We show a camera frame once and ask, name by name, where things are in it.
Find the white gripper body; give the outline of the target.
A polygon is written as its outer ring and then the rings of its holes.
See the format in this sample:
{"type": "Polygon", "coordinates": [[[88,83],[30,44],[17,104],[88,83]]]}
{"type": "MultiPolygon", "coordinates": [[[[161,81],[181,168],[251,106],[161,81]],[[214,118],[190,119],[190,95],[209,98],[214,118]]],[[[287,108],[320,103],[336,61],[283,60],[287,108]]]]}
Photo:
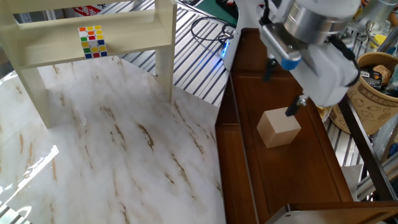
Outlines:
{"type": "Polygon", "coordinates": [[[355,54],[340,39],[309,45],[300,51],[301,61],[291,71],[303,94],[318,106],[333,106],[359,79],[355,54]]]}

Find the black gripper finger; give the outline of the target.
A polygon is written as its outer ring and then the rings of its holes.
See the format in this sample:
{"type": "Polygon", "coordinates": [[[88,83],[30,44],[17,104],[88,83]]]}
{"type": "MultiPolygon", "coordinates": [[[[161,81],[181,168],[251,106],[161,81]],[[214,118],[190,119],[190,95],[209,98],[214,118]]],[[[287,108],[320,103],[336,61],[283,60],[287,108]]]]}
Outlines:
{"type": "Polygon", "coordinates": [[[269,58],[266,64],[266,70],[264,72],[264,76],[262,80],[264,82],[268,82],[272,78],[272,74],[274,73],[274,69],[277,66],[277,60],[275,58],[269,58]]]}
{"type": "Polygon", "coordinates": [[[297,111],[307,105],[308,96],[300,95],[296,96],[290,106],[287,108],[285,115],[286,116],[294,116],[297,111]]]}

